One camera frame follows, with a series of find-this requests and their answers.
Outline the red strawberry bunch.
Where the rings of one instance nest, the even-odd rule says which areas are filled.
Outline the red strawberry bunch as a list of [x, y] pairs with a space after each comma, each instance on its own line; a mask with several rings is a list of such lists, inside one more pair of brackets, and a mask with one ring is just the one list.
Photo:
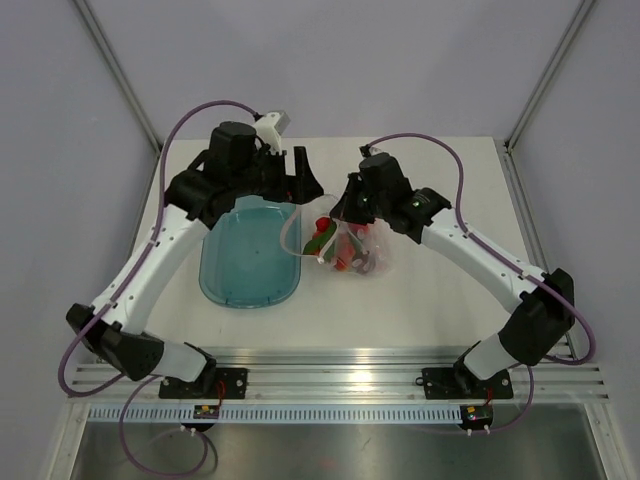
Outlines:
[[315, 221], [315, 232], [302, 254], [317, 258], [338, 272], [370, 275], [376, 267], [371, 224], [337, 222], [328, 216]]

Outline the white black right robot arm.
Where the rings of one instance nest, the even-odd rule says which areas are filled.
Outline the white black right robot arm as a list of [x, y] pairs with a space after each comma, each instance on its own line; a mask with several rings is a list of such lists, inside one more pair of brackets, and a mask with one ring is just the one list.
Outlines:
[[453, 262], [508, 313], [498, 332], [469, 347], [451, 367], [451, 381], [464, 398], [480, 397], [509, 367], [537, 365], [575, 324], [569, 274], [525, 264], [476, 234], [441, 194], [412, 188], [387, 153], [365, 158], [348, 175], [330, 215], [361, 225], [386, 222], [394, 232]]

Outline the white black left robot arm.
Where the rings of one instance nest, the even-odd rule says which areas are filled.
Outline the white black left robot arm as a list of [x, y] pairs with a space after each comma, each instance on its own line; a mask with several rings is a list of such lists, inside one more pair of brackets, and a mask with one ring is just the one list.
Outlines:
[[90, 304], [74, 304], [66, 320], [82, 343], [132, 381], [151, 376], [180, 381], [195, 398], [216, 389], [217, 362], [204, 350], [162, 340], [146, 331], [149, 315], [190, 252], [234, 207], [257, 196], [274, 203], [304, 205], [324, 193], [303, 146], [286, 153], [259, 125], [226, 121], [209, 146], [175, 175], [159, 196], [156, 221], [112, 281]]

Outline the clear pink zip top bag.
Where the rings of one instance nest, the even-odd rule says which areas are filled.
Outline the clear pink zip top bag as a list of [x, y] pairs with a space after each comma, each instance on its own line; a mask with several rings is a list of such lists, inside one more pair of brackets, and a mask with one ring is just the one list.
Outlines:
[[[329, 213], [338, 202], [325, 194], [310, 204], [295, 205], [279, 233], [281, 249], [298, 259], [312, 259], [325, 269], [362, 277], [380, 276], [391, 269], [392, 257], [380, 220], [356, 224], [335, 220]], [[290, 229], [302, 214], [311, 215], [311, 234], [293, 244]]]

